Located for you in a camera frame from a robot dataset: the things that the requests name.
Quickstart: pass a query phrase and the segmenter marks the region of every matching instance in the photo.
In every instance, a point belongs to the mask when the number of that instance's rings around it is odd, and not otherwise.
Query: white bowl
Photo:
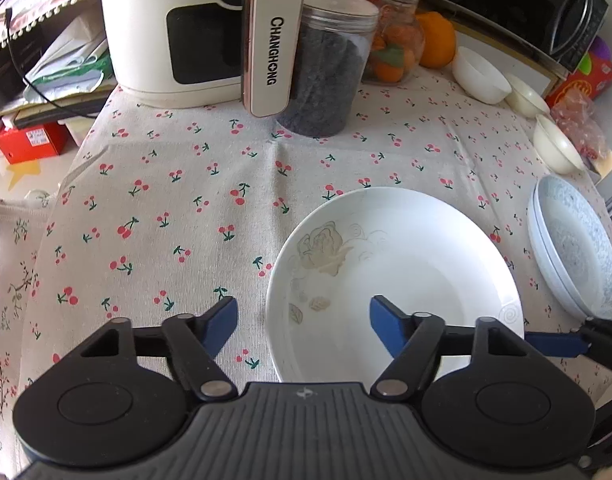
[[[557,258],[558,265],[555,265],[555,262],[550,258],[548,249],[546,248],[546,240],[550,241],[550,243],[552,243],[552,241],[549,237],[546,236],[546,238],[544,238],[541,234],[540,222],[537,215],[538,203],[536,197],[537,189],[535,186],[534,191],[530,195],[530,201],[528,202],[528,236],[532,246],[532,254],[535,257],[541,275],[543,275],[548,287],[561,306],[564,307],[571,316],[579,320],[585,320],[590,314],[583,310],[574,300],[570,292],[568,292],[566,283],[564,283],[562,278],[563,275],[570,282],[570,277],[566,269],[564,269],[559,258]]]
[[[409,189],[358,189],[315,209],[279,252],[265,327],[280,379],[369,388],[392,361],[371,328],[376,294],[406,314],[428,311],[458,326],[493,316],[523,336],[512,275],[473,221]],[[469,361],[443,357],[438,375]]]
[[[512,92],[508,79],[489,60],[465,46],[458,47],[452,60],[452,75],[468,94],[489,105]]]
[[[545,115],[539,114],[536,119],[532,144],[548,168],[559,174],[585,170],[581,155],[559,126]]]
[[[512,92],[506,97],[510,108],[519,115],[534,119],[539,114],[548,115],[550,108],[543,98],[516,75],[503,74],[512,87]]]
[[[612,319],[612,244],[592,206],[554,175],[538,181],[535,205],[548,256],[577,306]]]

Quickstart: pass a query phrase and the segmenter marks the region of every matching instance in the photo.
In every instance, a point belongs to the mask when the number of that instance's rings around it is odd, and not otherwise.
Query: microwave
[[[494,27],[569,72],[581,62],[608,11],[606,0],[431,1]]]

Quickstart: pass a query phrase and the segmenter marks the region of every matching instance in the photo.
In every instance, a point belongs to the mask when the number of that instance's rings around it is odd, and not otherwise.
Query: clear plastic jar
[[[291,96],[276,117],[281,126],[308,137],[343,130],[378,16],[365,0],[304,0]]]
[[[425,38],[415,17],[420,0],[368,0],[379,8],[379,22],[364,82],[396,85],[409,79],[419,64]]]

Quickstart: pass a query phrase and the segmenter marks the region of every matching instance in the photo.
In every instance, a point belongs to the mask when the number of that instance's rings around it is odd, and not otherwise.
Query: table
[[[117,88],[45,226],[19,348],[0,343],[19,362],[12,383],[23,388],[112,317],[151,326],[203,313],[223,295],[239,301],[239,326],[218,364],[240,388],[277,380],[263,306],[279,249],[314,208],[368,186],[422,191],[465,213],[512,272],[526,329],[568,332],[578,322],[548,290],[528,239],[528,197],[548,174],[530,130],[511,110],[467,97],[449,72],[421,68],[403,87],[362,86],[344,132],[318,139],[254,119],[239,102],[159,110]],[[589,177],[570,180],[612,241]],[[612,381],[585,358],[556,364],[593,400]],[[24,459],[10,407],[0,428],[0,468],[12,472]]]

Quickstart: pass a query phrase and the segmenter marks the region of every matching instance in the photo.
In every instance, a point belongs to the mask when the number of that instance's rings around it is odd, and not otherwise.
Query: air fryer handle
[[[570,4],[572,4],[572,0],[564,0],[564,3],[561,5],[561,7],[559,7],[559,12],[557,12],[556,18],[554,19],[552,36],[550,38],[550,56],[554,57],[566,51],[566,49],[568,49],[568,47],[570,47],[570,45],[577,38],[577,35],[580,33],[580,31],[583,30],[583,25],[586,23],[586,21],[590,17],[590,14],[591,14],[590,6],[592,5],[592,0],[585,0],[583,3],[583,13],[581,17],[579,18],[579,22],[574,28],[574,31],[572,32],[572,34],[568,38],[566,38],[561,44],[559,44],[558,46],[554,46],[554,40],[556,38],[557,31],[559,30],[559,27],[561,26],[561,22],[564,17],[564,14],[566,13],[566,10],[569,8]]]
[[[303,0],[246,0],[242,98],[255,117],[288,105]]]

